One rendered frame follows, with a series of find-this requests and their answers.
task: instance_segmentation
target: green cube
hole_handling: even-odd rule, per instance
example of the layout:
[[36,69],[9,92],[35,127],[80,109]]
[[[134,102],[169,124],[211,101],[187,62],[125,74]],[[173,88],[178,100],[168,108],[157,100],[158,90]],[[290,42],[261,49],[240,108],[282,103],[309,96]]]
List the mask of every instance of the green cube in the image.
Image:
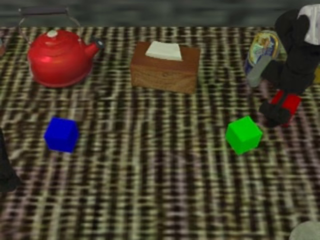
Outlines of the green cube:
[[245,116],[228,125],[225,138],[235,153],[240,155],[256,148],[262,135],[263,132],[251,117]]

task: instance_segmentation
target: red cube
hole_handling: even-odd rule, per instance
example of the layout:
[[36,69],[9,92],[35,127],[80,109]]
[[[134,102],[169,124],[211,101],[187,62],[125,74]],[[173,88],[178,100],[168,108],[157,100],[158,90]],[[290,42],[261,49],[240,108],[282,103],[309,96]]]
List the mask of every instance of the red cube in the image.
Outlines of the red cube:
[[[274,96],[274,98],[272,99],[271,101],[271,104],[276,104],[281,96],[284,94],[284,91],[282,90],[279,90],[276,95]],[[288,109],[291,113],[291,118],[290,120],[292,119],[292,117],[295,115],[298,107],[299,107],[299,104],[301,102],[301,98],[295,94],[288,94],[288,96],[286,97],[284,103],[282,104],[282,107],[285,108],[285,109]],[[289,126],[289,122],[290,120],[285,123],[284,125],[282,125],[283,127],[288,127]]]

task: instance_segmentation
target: kettle lid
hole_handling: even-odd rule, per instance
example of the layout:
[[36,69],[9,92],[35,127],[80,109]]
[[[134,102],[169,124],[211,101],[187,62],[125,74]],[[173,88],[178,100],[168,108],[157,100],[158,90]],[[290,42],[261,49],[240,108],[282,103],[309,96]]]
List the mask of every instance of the kettle lid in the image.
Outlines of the kettle lid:
[[38,36],[31,44],[31,49],[42,55],[54,57],[68,52],[81,41],[79,36],[73,32],[61,29],[50,30]]

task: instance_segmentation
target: lid knob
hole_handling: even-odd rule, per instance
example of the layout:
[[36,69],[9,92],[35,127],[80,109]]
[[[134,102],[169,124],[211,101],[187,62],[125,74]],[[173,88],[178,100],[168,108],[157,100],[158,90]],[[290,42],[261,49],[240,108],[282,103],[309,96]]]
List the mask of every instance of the lid knob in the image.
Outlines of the lid knob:
[[50,30],[46,34],[49,38],[54,38],[58,35],[58,32],[56,30]]

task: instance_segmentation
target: tissue box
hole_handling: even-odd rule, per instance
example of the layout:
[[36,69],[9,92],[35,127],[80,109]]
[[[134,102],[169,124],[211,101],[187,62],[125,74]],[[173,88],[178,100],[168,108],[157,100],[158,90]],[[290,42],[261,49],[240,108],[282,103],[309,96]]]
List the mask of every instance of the tissue box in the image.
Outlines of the tissue box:
[[180,46],[182,61],[146,56],[150,42],[138,42],[131,60],[131,84],[192,94],[197,88],[200,49]]

